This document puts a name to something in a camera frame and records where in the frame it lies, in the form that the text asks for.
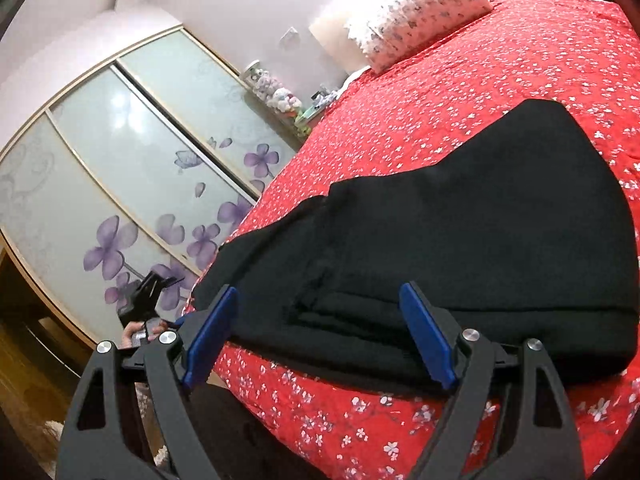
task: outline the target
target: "bed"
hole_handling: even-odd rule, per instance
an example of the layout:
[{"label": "bed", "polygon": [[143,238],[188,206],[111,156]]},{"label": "bed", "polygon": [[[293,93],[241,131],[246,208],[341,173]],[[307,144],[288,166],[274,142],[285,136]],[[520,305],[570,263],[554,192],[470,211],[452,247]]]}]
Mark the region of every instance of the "bed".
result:
[{"label": "bed", "polygon": [[[565,105],[640,226],[640,41],[616,4],[496,0],[489,14],[381,75],[350,72],[353,81],[234,237],[326,194],[333,182],[435,164],[526,98]],[[348,390],[231,344],[214,370],[277,439],[332,479],[406,479],[443,407]],[[640,406],[640,356],[620,375],[568,395],[589,476]],[[469,467],[488,452],[499,410],[487,402]]]}]

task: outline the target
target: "black clamp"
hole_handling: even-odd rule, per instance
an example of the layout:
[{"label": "black clamp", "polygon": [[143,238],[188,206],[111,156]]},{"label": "black clamp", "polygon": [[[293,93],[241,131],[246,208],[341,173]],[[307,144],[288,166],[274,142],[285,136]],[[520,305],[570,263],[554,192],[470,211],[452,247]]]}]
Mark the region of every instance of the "black clamp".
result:
[{"label": "black clamp", "polygon": [[[401,287],[399,304],[431,377],[452,392],[411,480],[584,480],[568,399],[540,341],[504,346],[462,330],[415,283]],[[177,332],[137,349],[101,342],[68,411],[56,478],[218,480],[191,423],[188,396],[209,376],[237,310],[236,290],[225,285],[207,310],[178,320]],[[136,382],[149,385],[171,472],[150,456]],[[500,384],[501,403],[492,449],[484,466],[464,472],[492,384]]]},{"label": "black clamp", "polygon": [[[462,330],[415,283],[401,287],[400,308],[431,377],[454,392],[410,480],[584,480],[569,401],[538,339],[502,346]],[[492,380],[501,405],[492,448],[484,466],[463,474]]]}]

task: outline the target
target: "purple flower decal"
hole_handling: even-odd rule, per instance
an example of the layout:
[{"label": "purple flower decal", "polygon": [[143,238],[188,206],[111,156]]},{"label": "purple flower decal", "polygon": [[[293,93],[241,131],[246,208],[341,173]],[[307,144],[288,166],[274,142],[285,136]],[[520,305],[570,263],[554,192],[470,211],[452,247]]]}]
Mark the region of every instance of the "purple flower decal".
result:
[{"label": "purple flower decal", "polygon": [[199,182],[196,184],[196,189],[195,189],[196,198],[200,198],[202,196],[202,194],[204,193],[204,189],[206,187],[207,185],[204,182]]},{"label": "purple flower decal", "polygon": [[131,247],[138,239],[138,226],[129,223],[119,229],[118,215],[107,218],[100,224],[95,237],[100,244],[89,249],[84,255],[82,264],[84,270],[94,270],[102,263],[102,277],[105,281],[112,280],[124,266],[122,250]]},{"label": "purple flower decal", "polygon": [[280,161],[278,152],[270,152],[268,144],[258,144],[255,153],[247,153],[244,156],[244,165],[254,168],[254,176],[264,178],[267,175],[273,177],[268,164],[277,164]]},{"label": "purple flower decal", "polygon": [[250,180],[249,182],[251,182],[255,189],[257,189],[258,191],[260,191],[260,194],[262,194],[264,192],[264,188],[266,187],[265,183],[261,180]]},{"label": "purple flower decal", "polygon": [[226,148],[227,146],[231,146],[233,142],[234,142],[233,139],[231,139],[230,137],[227,137],[226,139],[222,139],[222,142],[220,142],[220,145],[218,146],[218,143],[216,142],[216,140],[213,137],[209,137],[207,144],[215,150],[216,147]]},{"label": "purple flower decal", "polygon": [[191,150],[175,152],[175,156],[177,158],[174,160],[174,164],[181,170],[188,170],[189,168],[195,168],[202,164],[202,159]]},{"label": "purple flower decal", "polygon": [[218,224],[211,224],[205,229],[204,225],[199,225],[191,233],[196,241],[189,244],[187,254],[196,259],[196,265],[200,270],[204,270],[213,260],[218,250],[218,245],[213,238],[220,234]]},{"label": "purple flower decal", "polygon": [[251,208],[251,204],[238,195],[237,203],[225,202],[220,206],[220,209],[218,209],[218,222],[223,224],[231,223],[231,229],[235,231]]},{"label": "purple flower decal", "polygon": [[106,304],[116,304],[116,308],[121,308],[129,303],[126,293],[133,290],[140,284],[140,280],[134,280],[129,283],[131,275],[128,272],[118,274],[116,278],[116,286],[110,286],[104,291],[104,302]]},{"label": "purple flower decal", "polygon": [[184,241],[184,227],[174,226],[175,215],[162,215],[156,221],[156,234],[169,245],[178,245]]},{"label": "purple flower decal", "polygon": [[186,269],[184,265],[174,257],[170,258],[169,267],[163,264],[155,264],[151,267],[151,270],[157,272],[163,278],[174,277],[182,280],[162,291],[160,295],[160,308],[162,310],[173,310],[177,307],[178,303],[180,303],[180,289],[186,288],[187,290],[191,290],[198,279],[193,272]]}]

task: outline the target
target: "pillow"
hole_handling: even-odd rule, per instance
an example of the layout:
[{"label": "pillow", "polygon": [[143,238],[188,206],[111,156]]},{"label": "pillow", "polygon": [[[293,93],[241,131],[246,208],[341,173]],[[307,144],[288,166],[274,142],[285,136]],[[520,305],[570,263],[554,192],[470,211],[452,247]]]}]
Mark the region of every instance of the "pillow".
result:
[{"label": "pillow", "polygon": [[362,0],[345,27],[380,73],[491,9],[489,0]]}]

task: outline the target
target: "frosted glass door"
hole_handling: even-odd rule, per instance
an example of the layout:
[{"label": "frosted glass door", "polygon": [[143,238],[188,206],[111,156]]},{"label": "frosted glass door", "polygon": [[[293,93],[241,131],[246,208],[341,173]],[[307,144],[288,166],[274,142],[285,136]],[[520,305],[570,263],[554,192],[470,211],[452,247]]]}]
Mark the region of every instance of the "frosted glass door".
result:
[{"label": "frosted glass door", "polygon": [[252,207],[244,192],[110,69],[51,111],[105,188],[200,270]]},{"label": "frosted glass door", "polygon": [[262,191],[295,150],[279,121],[183,32],[134,50],[123,67],[182,124]]},{"label": "frosted glass door", "polygon": [[0,226],[28,271],[95,340],[120,341],[123,290],[149,270],[184,278],[159,301],[169,320],[196,280],[108,199],[45,116],[0,163]]}]

